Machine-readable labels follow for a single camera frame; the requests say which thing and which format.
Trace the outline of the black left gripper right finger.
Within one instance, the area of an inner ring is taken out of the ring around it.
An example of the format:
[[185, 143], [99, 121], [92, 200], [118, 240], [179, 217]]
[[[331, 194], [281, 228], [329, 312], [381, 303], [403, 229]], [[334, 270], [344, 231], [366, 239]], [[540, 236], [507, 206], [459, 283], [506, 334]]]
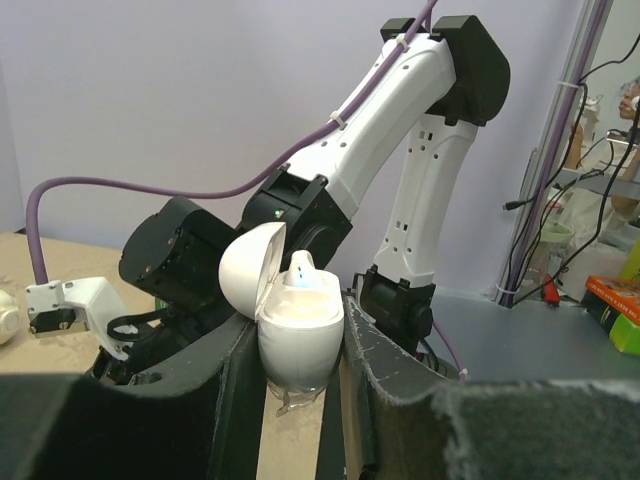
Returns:
[[577, 309], [439, 296], [462, 352], [447, 379], [345, 300], [342, 422], [351, 479], [635, 479], [639, 362]]

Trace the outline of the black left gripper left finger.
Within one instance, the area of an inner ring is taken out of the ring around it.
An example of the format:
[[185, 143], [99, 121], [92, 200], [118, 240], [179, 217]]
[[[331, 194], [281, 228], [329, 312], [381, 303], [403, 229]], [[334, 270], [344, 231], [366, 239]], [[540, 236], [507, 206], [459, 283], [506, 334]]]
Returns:
[[257, 328], [238, 315], [126, 386], [1, 378], [4, 479], [253, 479], [259, 446]]

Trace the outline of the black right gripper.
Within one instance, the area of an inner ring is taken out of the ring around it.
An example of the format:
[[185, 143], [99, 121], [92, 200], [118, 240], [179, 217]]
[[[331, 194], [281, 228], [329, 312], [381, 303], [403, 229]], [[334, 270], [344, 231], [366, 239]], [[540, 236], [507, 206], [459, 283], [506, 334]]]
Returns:
[[140, 338], [126, 347], [128, 358], [113, 358], [102, 347], [86, 374], [102, 383], [126, 385], [139, 372], [168, 359], [220, 325], [220, 309], [207, 306], [195, 313], [185, 313], [166, 306], [150, 313], [157, 326], [139, 324]]

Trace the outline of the white earbud charging case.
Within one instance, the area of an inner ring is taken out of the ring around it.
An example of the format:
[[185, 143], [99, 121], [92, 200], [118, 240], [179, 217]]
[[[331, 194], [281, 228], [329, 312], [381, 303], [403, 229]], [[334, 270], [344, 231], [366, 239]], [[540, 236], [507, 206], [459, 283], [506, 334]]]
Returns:
[[235, 239], [219, 264], [221, 291], [258, 328], [268, 387], [282, 402], [276, 415], [313, 404], [339, 363], [344, 307], [339, 278], [319, 269], [319, 288], [283, 283], [286, 224], [259, 225]]

